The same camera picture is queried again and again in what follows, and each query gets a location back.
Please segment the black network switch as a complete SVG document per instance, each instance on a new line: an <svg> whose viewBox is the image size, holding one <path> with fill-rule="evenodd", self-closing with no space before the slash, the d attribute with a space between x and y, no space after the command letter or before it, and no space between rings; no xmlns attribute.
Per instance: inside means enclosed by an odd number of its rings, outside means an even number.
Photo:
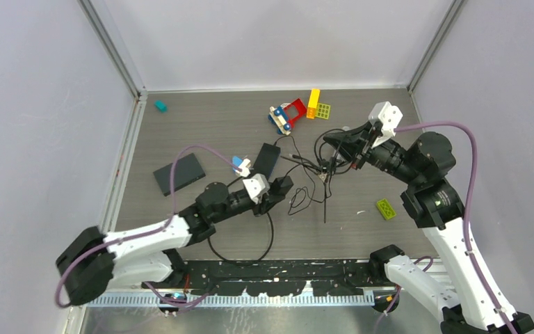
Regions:
<svg viewBox="0 0 534 334"><path fill-rule="evenodd" d="M279 159L281 148L264 143L253 163L253 171L258 174L262 174L267 180L270 179L270 176L275 168L277 160Z"/></svg>

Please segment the black mini tripod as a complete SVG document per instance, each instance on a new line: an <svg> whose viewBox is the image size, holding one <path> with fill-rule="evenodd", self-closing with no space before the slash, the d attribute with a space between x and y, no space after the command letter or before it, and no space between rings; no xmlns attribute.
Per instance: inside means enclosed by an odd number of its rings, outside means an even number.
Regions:
<svg viewBox="0 0 534 334"><path fill-rule="evenodd" d="M317 155L317 164L311 160L303 158L300 154L291 154L290 157L282 157L287 161L295 164L286 172L286 176L289 175L295 168L302 167L310 182L313 184L312 192L306 186L299 187L295 190L292 199L290 199L290 207L288 215L293 216L307 209L313 202L317 202L323 205L323 222L327 221L327 199L332 195L330 188L330 180L337 173L339 167L345 166L346 162L338 162L337 155L332 155L328 160L320 159ZM317 200L314 198L316 194L316 181L312 178L314 174L323 184L323 199Z"/></svg>

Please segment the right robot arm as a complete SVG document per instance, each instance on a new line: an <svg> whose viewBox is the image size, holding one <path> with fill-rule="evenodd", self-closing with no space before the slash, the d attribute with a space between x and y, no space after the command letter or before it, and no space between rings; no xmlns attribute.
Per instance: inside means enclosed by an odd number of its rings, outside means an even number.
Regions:
<svg viewBox="0 0 534 334"><path fill-rule="evenodd" d="M397 246L372 252L369 276L377 285L406 289L439 323L443 333L528 333L529 314L517 311L500 290L471 232L471 198L461 199L446 176L456 160L451 142L422 126L409 148L382 138L380 122L324 136L354 169L371 164L405 183L405 211L422 230L453 284L447 289Z"/></svg>

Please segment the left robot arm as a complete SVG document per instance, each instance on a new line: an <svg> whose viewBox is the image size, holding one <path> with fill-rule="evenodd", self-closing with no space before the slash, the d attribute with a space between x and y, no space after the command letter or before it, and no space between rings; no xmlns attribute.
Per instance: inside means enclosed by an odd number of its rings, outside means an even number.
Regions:
<svg viewBox="0 0 534 334"><path fill-rule="evenodd" d="M141 283L179 287L186 271L177 264L177 249L208 239L219 222L245 212L269 213L292 186L289 176L269 182L262 174L245 178L238 191L212 182L192 205L158 223L107 233L86 228L55 261L60 274L55 302L61 308L85 305L108 289Z"/></svg>

